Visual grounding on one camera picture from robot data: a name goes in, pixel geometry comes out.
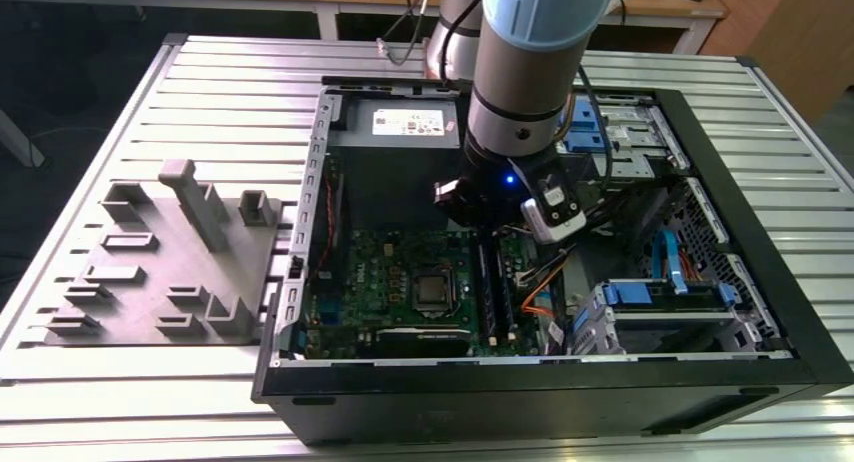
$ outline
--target metal slotted table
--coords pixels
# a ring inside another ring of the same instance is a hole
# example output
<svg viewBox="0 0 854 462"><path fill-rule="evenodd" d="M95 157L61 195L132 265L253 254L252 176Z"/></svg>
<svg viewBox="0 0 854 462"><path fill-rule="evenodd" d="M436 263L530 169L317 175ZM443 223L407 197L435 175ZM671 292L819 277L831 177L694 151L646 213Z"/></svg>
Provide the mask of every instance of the metal slotted table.
<svg viewBox="0 0 854 462"><path fill-rule="evenodd" d="M112 181L149 194L165 158L196 160L221 197L299 194L321 75L420 77L372 43L169 36L0 315L3 460L241 459L658 460L798 457L850 460L854 390L772 407L699 436L304 447L267 406L249 401L256 347L57 348L39 344L64 278L85 264L111 219L97 205ZM849 360L854 360L854 181L759 69L732 58L595 53L598 86L678 89ZM273 255L271 275L284 275ZM264 303L271 296L267 288Z"/></svg>

